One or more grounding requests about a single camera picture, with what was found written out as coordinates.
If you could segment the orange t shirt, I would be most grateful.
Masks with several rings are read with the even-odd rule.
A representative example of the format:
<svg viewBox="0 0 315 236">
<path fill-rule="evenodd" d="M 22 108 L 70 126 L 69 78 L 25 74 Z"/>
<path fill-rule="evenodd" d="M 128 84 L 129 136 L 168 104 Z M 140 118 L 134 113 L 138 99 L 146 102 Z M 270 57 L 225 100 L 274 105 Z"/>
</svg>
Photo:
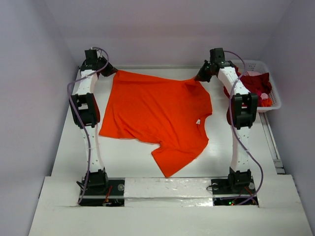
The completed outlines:
<svg viewBox="0 0 315 236">
<path fill-rule="evenodd" d="M 207 146 L 205 121 L 212 112 L 211 97 L 199 81 L 120 70 L 99 134 L 157 144 L 152 156 L 163 175 L 171 177 Z"/>
</svg>

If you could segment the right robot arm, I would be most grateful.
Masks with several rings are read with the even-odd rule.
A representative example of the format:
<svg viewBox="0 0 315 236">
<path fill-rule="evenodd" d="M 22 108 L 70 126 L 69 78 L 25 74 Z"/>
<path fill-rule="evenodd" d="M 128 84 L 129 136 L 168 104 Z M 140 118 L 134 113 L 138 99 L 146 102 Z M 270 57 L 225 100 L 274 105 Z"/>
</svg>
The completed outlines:
<svg viewBox="0 0 315 236">
<path fill-rule="evenodd" d="M 210 50 L 210 59 L 205 60 L 195 80 L 209 82 L 216 76 L 229 92 L 227 122 L 231 127 L 233 144 L 232 160 L 226 178 L 211 180 L 211 192 L 215 195 L 241 194 L 252 182 L 247 148 L 250 129 L 256 119 L 258 95 L 250 92 L 242 83 L 234 63 L 225 59 L 223 48 Z"/>
</svg>

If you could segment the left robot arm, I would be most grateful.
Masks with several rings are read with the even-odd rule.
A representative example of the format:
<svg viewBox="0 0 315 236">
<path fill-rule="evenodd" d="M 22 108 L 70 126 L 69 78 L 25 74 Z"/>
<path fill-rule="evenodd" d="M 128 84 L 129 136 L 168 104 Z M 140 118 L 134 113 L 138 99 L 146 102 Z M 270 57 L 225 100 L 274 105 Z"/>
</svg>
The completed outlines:
<svg viewBox="0 0 315 236">
<path fill-rule="evenodd" d="M 77 182 L 81 188 L 81 198 L 92 191 L 104 194 L 109 188 L 99 149 L 100 111 L 94 89 L 100 75 L 107 77 L 117 72 L 110 64 L 107 52 L 102 48 L 91 47 L 85 51 L 85 57 L 79 68 L 80 78 L 67 85 L 73 121 L 81 130 L 87 155 L 86 174 L 82 181 Z"/>
</svg>

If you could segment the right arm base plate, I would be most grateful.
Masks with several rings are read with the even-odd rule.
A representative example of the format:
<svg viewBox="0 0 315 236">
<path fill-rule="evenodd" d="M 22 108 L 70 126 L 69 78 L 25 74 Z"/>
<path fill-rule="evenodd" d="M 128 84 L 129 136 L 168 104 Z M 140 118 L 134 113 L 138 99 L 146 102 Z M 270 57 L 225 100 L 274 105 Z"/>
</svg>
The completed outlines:
<svg viewBox="0 0 315 236">
<path fill-rule="evenodd" d="M 235 206 L 251 197 L 256 188 L 253 178 L 247 186 L 236 190 L 232 190 L 227 179 L 218 178 L 212 179 L 206 190 L 211 192 L 214 206 Z"/>
</svg>

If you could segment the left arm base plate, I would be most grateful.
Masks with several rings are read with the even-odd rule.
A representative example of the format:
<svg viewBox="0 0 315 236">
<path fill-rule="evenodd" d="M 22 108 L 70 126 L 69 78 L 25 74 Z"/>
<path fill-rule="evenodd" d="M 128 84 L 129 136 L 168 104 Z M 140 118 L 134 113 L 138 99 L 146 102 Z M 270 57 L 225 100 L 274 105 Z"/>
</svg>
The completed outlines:
<svg viewBox="0 0 315 236">
<path fill-rule="evenodd" d="M 94 187 L 86 189 L 79 205 L 82 207 L 123 207 L 125 179 L 110 178 L 108 187 Z"/>
</svg>

